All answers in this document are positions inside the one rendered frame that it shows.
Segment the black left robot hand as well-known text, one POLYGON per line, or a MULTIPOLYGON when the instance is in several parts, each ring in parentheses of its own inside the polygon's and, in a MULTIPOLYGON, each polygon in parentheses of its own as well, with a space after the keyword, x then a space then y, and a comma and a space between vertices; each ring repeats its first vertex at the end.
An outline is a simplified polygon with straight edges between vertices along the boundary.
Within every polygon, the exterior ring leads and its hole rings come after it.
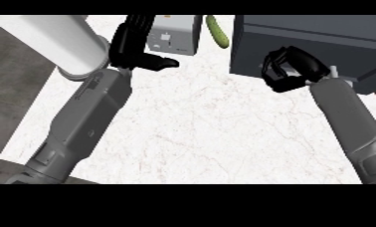
POLYGON ((110 49, 111 65, 116 68, 130 70, 142 68, 158 72, 180 66, 177 60, 145 52, 155 18, 155 15, 129 15, 126 22, 120 25, 110 49))

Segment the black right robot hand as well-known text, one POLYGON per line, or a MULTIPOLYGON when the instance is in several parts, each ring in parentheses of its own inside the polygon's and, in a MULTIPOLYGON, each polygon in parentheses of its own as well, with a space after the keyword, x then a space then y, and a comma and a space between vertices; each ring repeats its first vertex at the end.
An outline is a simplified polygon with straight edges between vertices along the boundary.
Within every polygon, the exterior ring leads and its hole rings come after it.
POLYGON ((263 61, 262 78, 278 93, 306 87, 306 82, 318 83, 329 74, 331 70, 320 60, 294 46, 272 51, 263 61), (298 73, 297 76, 288 75, 282 69, 284 63, 298 73))

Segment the dark grey box appliance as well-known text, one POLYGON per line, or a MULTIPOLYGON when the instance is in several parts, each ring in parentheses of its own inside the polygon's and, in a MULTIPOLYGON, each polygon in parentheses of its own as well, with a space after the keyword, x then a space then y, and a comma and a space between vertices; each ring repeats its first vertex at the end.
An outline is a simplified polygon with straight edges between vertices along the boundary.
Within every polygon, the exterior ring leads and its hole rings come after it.
POLYGON ((236 15, 229 71, 260 78, 269 52, 290 46, 338 68, 359 94, 376 93, 376 15, 236 15))

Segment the pale grey box appliance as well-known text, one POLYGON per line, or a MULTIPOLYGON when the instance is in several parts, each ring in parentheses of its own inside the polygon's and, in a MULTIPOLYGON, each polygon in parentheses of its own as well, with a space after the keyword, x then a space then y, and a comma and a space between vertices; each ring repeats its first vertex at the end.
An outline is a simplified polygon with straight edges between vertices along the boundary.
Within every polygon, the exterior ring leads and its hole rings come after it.
POLYGON ((148 38, 152 51, 194 56, 203 15, 158 15, 148 38))

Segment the large white cylinder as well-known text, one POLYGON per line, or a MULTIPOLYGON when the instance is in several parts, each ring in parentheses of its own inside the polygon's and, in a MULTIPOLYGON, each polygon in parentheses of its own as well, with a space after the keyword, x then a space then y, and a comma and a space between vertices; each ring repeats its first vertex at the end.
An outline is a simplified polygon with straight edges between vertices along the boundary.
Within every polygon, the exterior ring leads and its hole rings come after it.
POLYGON ((88 15, 0 15, 0 27, 52 61, 76 82, 110 64, 110 41, 88 15))

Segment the green cucumber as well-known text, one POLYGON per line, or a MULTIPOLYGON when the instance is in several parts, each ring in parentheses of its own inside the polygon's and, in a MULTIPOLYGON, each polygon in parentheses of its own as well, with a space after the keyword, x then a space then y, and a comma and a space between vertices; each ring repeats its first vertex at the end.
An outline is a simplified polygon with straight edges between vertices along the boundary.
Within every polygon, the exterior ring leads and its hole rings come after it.
POLYGON ((213 39, 214 39, 217 45, 223 49, 226 49, 229 47, 229 39, 228 39, 228 36, 219 26, 219 23, 217 23, 213 15, 205 16, 205 24, 207 24, 207 27, 208 27, 208 30, 210 30, 210 33, 211 33, 211 36, 213 36, 213 39))

